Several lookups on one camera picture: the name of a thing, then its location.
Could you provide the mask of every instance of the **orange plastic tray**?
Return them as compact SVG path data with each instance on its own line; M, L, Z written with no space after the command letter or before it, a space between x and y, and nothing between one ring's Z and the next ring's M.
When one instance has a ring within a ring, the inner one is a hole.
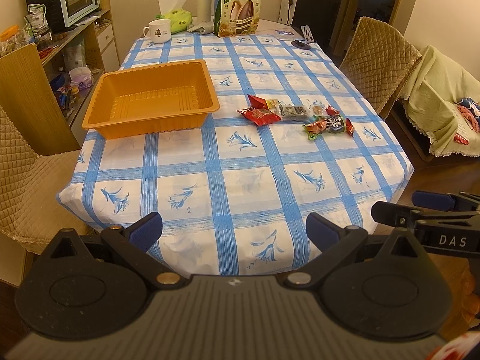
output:
M219 108L205 61L156 64L104 74L82 127L106 139L184 130Z

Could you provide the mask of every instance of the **wooden cabinet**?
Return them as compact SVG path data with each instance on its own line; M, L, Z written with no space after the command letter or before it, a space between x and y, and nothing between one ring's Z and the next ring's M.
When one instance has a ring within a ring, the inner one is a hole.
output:
M119 59L117 56L117 46L115 44L115 38L113 35L113 27L110 24L97 36L98 46L102 53L103 67L105 73L111 71L117 71L120 67Z
M114 40L112 40L112 42L110 42L110 44L102 52L102 61L103 67L105 68L105 73L117 71L119 69L120 64L117 57L117 47Z
M69 31L66 38L44 59L37 47L29 44L0 58L0 105L25 140L40 155L53 155L80 149L86 131L82 130L95 84L104 71L118 69L118 57L113 36L110 0L100 0L101 11L93 15L110 21L104 31L95 29L95 18ZM50 88L64 65L62 50L76 37L85 40L86 64L98 69L93 74L93 87L79 93L71 112L65 117Z

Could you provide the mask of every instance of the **dining table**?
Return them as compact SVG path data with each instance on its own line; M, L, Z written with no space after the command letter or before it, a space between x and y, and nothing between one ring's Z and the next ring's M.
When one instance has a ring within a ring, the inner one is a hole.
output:
M311 212L373 233L372 205L397 202L413 166L324 50L298 48L288 32L297 35L260 20L253 35L136 40L120 70L202 59L220 109L190 130L119 139L88 131L59 203L97 231L158 212L162 235L148 253L184 276L300 268L321 253L305 230ZM258 127L237 112L250 107L247 95L330 105L355 132L310 140L301 122Z

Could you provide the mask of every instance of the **power cord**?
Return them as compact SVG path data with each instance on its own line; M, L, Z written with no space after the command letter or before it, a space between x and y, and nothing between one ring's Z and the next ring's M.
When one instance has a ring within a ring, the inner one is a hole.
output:
M293 0L289 0L289 11L288 11L287 18L286 18L286 25L289 25L289 21L290 21L290 8L292 8L292 5L293 5Z

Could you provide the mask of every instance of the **screw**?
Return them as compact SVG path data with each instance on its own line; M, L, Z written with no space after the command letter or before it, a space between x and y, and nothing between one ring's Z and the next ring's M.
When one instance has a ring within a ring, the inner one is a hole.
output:
M230 284L233 287L236 287L236 286L239 286L240 284L242 284L242 281L235 278L235 279L227 281L227 283Z
M301 286L302 284L308 284L311 281L311 276L306 272L294 272L287 276L287 280L292 284Z
M175 272L164 272L157 276L157 281L160 284L172 285L180 281L180 276Z

